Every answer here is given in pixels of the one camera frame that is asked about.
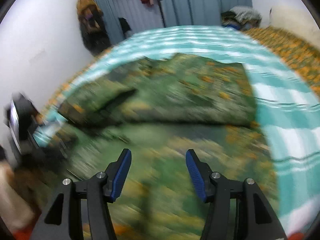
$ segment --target blue gripper pad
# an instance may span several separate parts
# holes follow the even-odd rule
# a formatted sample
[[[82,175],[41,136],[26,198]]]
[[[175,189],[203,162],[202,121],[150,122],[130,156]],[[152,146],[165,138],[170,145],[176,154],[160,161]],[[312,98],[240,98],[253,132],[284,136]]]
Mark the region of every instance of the blue gripper pad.
[[[113,201],[116,201],[121,194],[125,179],[127,178],[129,168],[131,166],[131,159],[131,151],[128,149],[112,183],[112,192],[110,197]]]
[[[186,164],[198,197],[203,202],[206,202],[207,196],[204,189],[204,180],[200,174],[198,167],[196,166],[195,160],[193,159],[190,150],[186,152]]]

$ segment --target silver bolt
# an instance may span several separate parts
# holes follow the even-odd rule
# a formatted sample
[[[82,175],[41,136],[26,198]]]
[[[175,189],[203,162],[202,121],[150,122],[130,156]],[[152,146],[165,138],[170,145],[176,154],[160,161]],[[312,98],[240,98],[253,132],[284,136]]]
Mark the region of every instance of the silver bolt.
[[[213,177],[214,179],[218,179],[221,177],[221,174],[215,171],[211,174],[211,177]]]
[[[63,185],[69,185],[70,182],[71,182],[71,179],[64,179],[64,180],[62,181],[62,184],[63,184]]]
[[[246,179],[246,182],[247,182],[249,185],[254,184],[254,180],[251,179],[251,178],[247,178],[247,179]]]
[[[105,175],[106,174],[103,171],[100,171],[100,172],[97,173],[97,178],[102,179],[102,178],[105,177]]]

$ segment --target teal checkered bedsheet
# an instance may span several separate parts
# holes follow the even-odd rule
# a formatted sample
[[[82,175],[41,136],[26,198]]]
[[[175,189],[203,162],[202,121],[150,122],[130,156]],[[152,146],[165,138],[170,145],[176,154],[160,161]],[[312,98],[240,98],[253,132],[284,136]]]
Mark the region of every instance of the teal checkered bedsheet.
[[[77,77],[58,100],[62,102],[83,82],[120,64],[141,57],[169,58],[177,52],[244,64],[258,102],[257,121],[277,172],[281,222],[288,234],[308,226],[320,206],[319,99],[279,57],[250,37],[218,26],[177,26],[137,33]],[[54,106],[46,119],[64,121]],[[36,140],[47,143],[59,122],[38,131]]]

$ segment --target camouflage cloth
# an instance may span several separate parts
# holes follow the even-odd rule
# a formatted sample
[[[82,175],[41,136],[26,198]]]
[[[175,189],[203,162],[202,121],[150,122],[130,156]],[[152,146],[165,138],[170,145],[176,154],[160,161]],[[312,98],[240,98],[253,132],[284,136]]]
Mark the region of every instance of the camouflage cloth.
[[[241,64],[177,54],[172,60],[142,59],[122,65],[97,82],[137,89],[135,95],[111,111],[113,119],[126,121],[112,126],[107,119],[95,136],[64,124],[51,145],[72,136],[78,141],[61,173],[55,178],[50,174],[46,181],[48,192],[65,177],[87,179],[105,170],[123,148],[129,148],[132,165],[123,192],[109,205],[118,239],[199,239],[208,204],[196,197],[185,164],[185,152],[193,148],[201,161],[229,179],[254,178],[273,208],[278,209],[276,175],[265,138],[253,122],[255,101]],[[99,91],[107,98],[118,95],[115,90]],[[96,113],[93,102],[71,98],[66,100],[65,109],[77,105],[83,113],[91,109]],[[188,117],[184,116],[185,109],[189,110]],[[190,119],[190,123],[179,123]],[[231,212],[235,213],[234,202]],[[88,225],[83,228],[89,239]]]
[[[254,28],[245,32],[282,58],[320,97],[320,52],[303,39],[282,29]]]

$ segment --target bed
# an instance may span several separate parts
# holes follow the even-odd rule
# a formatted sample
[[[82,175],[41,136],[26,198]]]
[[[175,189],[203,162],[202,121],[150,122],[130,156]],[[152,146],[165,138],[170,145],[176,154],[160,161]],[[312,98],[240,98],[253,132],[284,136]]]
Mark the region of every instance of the bed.
[[[115,161],[123,148],[130,148],[135,155],[122,196],[109,208],[118,238],[199,239],[206,207],[193,193],[183,158],[187,149],[194,148],[212,169],[229,179],[253,177],[288,235],[308,228],[320,206],[316,180],[320,171],[320,105],[314,93],[319,91],[319,76],[310,78],[313,83],[308,82],[306,62],[299,60],[294,50],[295,37],[285,45],[275,46],[273,39],[266,41],[268,36],[283,42],[285,35],[276,29],[252,29],[243,34],[217,26],[178,26],[137,33],[102,55],[49,101],[43,118],[54,125],[36,131],[38,144],[45,146],[61,139],[66,119],[58,111],[83,84],[117,70],[123,73],[124,65],[141,65],[141,60],[161,64],[177,57],[188,61],[191,55],[197,55],[207,58],[206,64],[212,66],[241,63],[251,85],[248,96],[255,97],[254,122],[250,118],[244,123],[228,121],[219,125],[135,120],[107,127],[100,133],[103,136],[94,139],[67,128],[62,134],[76,133],[81,143],[59,174],[45,172],[42,182],[33,185],[39,205],[45,205],[52,188],[63,178],[88,178]],[[309,50],[307,56],[313,57],[313,70],[313,62],[319,65],[319,56],[312,54],[307,44],[301,46]]]

